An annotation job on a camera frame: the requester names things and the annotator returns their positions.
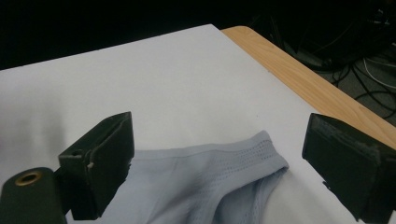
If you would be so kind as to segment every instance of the white paper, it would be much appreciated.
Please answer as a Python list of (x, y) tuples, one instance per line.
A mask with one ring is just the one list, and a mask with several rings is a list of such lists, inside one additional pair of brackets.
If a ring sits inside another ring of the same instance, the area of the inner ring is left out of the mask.
[[(0, 71), (0, 95), (1, 185), (26, 169), (56, 170), (57, 156), (100, 120), (131, 111), (135, 149), (231, 143), (265, 130), (290, 170), (264, 223), (356, 223), (302, 159), (317, 111), (212, 25)], [(106, 219), (113, 209), (117, 195)]]

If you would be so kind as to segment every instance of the light blue fabric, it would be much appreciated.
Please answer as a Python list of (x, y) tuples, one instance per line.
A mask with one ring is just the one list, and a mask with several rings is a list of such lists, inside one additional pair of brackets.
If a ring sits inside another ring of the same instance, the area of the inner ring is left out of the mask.
[(266, 200), (288, 167), (264, 131), (232, 144), (137, 150), (116, 195), (120, 215), (111, 221), (261, 223)]

